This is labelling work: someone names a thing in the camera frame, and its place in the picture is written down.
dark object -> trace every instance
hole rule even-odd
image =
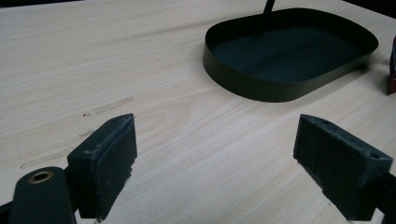
[[[306,8],[225,21],[205,36],[204,67],[220,86],[249,99],[297,99],[362,66],[378,46],[369,31]]]
[[[46,167],[22,177],[9,223],[76,223],[64,170]]]
[[[33,5],[44,5],[62,2],[77,2],[81,0],[2,0],[0,7],[25,7]]]
[[[393,39],[392,53],[389,60],[389,82],[388,94],[396,92],[396,36]]]
[[[137,157],[134,116],[107,121],[68,156],[69,166],[42,168],[17,184],[14,200],[0,207],[0,223],[75,223],[103,220],[131,176]]]
[[[348,220],[370,220],[378,207],[396,221],[393,159],[325,119],[300,116],[293,157]]]
[[[394,0],[344,0],[354,5],[365,7],[372,11],[387,15],[396,19],[396,8]]]

scratch mark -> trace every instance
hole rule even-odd
[[[28,161],[24,165],[21,166],[21,169],[26,169],[26,168],[29,168],[31,166],[38,165],[38,164],[40,164],[40,163],[42,163],[44,161],[55,160],[57,158],[60,158],[60,157],[62,157],[64,155],[69,154],[71,151],[73,151],[73,149],[74,149],[73,147],[69,147],[69,148],[66,148],[66,149],[64,149],[64,150],[62,150],[60,152],[57,152],[57,153],[54,153],[52,155],[43,157],[41,159],[34,160],[34,161]]]
[[[79,134],[78,137],[83,138],[83,137],[85,137],[87,135],[91,135],[94,132],[95,132],[94,129],[89,129],[87,132]]]
[[[120,106],[120,105],[123,105],[123,104],[125,104],[125,103],[131,102],[133,99],[134,99],[133,97],[128,97],[128,98],[126,98],[126,99],[117,101],[117,102],[115,102],[115,103],[112,103],[112,104],[109,104],[109,105],[104,105],[104,106],[98,107],[98,108],[94,109],[93,111],[94,111],[96,114],[101,114],[101,113],[103,113],[103,112],[105,112],[105,111],[107,111],[107,110],[111,110],[111,109],[114,109],[114,108],[116,108],[116,107],[118,107],[118,106]]]

wood grain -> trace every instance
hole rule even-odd
[[[396,96],[385,92],[396,23],[343,1],[276,1],[274,10],[309,7],[357,22],[379,47],[367,69],[270,104],[224,90],[202,66],[210,26],[263,7],[88,0],[0,8],[0,204],[23,175],[64,168],[102,123],[134,113],[138,158],[105,223],[347,223],[292,158],[298,118],[328,119],[395,158]],[[376,212],[367,223],[381,219]]]

clamp jaw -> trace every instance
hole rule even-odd
[[[22,177],[0,224],[76,223],[104,220],[131,176],[137,157],[134,115],[108,120],[68,156],[68,167],[46,167]]]
[[[377,207],[383,223],[396,223],[390,156],[325,119],[301,115],[293,157],[346,219],[370,220]]]

black metal tray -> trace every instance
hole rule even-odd
[[[228,91],[287,102],[362,66],[377,46],[375,36],[352,21],[290,8],[212,26],[204,67]]]

